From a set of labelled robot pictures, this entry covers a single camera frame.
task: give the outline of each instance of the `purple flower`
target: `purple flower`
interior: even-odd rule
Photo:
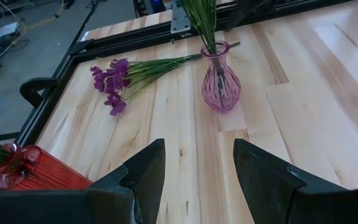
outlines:
[[[110,115],[115,116],[122,113],[126,107],[126,103],[121,100],[121,96],[114,92],[107,96],[107,100],[104,102],[105,105],[112,106]]]
[[[114,86],[112,87],[111,85],[108,85],[107,88],[106,88],[106,93],[107,94],[113,94],[115,93],[116,91],[114,90]]]
[[[106,73],[107,73],[108,75],[114,75],[114,69],[108,68],[108,69],[106,69]]]
[[[122,90],[124,88],[124,82],[120,78],[115,79],[114,88],[116,90]]]
[[[114,77],[107,77],[106,84],[108,90],[114,91]]]
[[[128,79],[124,79],[123,80],[123,84],[124,84],[124,87],[128,87],[130,84],[131,84],[131,81],[130,80],[128,80]]]
[[[91,67],[92,76],[100,75],[103,73],[103,71],[99,67]]]
[[[105,74],[95,75],[93,78],[96,82],[104,82],[104,79],[106,78]]]
[[[101,71],[101,69],[97,66],[91,67],[91,72]]]
[[[93,84],[94,88],[99,90],[100,92],[104,91],[104,83],[103,82],[95,82]]]
[[[110,115],[117,115],[119,113],[122,113],[126,107],[126,103],[123,102],[122,100],[120,100],[117,104],[115,104],[113,107],[112,107],[112,110],[110,112]]]
[[[128,58],[122,58],[120,60],[114,59],[110,64],[110,68],[113,68],[116,73],[126,73],[128,65]]]

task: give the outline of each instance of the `pink glass vase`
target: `pink glass vase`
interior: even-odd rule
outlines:
[[[209,62],[202,94],[206,104],[220,113],[232,110],[241,94],[240,81],[226,64],[229,49],[225,41],[216,42],[216,55],[209,54],[205,46],[201,49],[202,56]]]

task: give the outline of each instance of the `red striped vase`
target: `red striped vase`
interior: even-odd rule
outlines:
[[[85,189],[92,181],[37,146],[20,148],[5,144],[12,152],[0,165],[0,189]]]

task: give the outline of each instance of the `black metal frame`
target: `black metal frame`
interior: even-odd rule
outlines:
[[[350,0],[299,0],[277,4],[269,11],[250,13],[245,19],[240,21],[237,26],[288,16],[348,1]],[[98,57],[107,57],[197,35],[194,29],[191,29],[186,34],[171,34],[170,22],[164,22],[98,40],[87,40],[76,43],[85,24],[94,13],[96,6],[97,2],[93,5],[91,12],[85,19],[80,31],[77,33],[73,43],[70,45],[66,55],[52,76],[52,79],[58,80],[59,84],[54,88],[47,88],[44,90],[42,97],[36,97],[38,98],[37,102],[32,102],[33,105],[37,105],[38,107],[33,110],[26,124],[23,126],[21,134],[17,138],[18,144],[23,146],[36,142],[79,63]],[[227,22],[231,19],[230,15],[234,12],[236,7],[233,3],[225,4],[224,6],[224,8],[218,8],[217,30],[225,29]]]

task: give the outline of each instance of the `wooden tabletop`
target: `wooden tabletop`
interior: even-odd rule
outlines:
[[[208,63],[166,74],[109,115],[90,67],[198,53],[199,37],[79,64],[38,145],[98,180],[157,138],[166,144],[157,223],[252,223],[233,141],[244,138],[347,189],[358,189],[358,1],[217,32],[241,45],[227,63],[242,85],[228,114],[201,96]]]
[[[217,4],[227,3],[234,0],[216,0]],[[103,37],[108,37],[111,35],[121,34],[123,32],[132,31],[163,22],[171,21],[172,19],[172,10],[167,10],[149,16],[143,16],[137,19],[120,22],[110,26],[100,27],[97,29],[90,30],[86,36],[86,40],[90,39],[100,39]]]

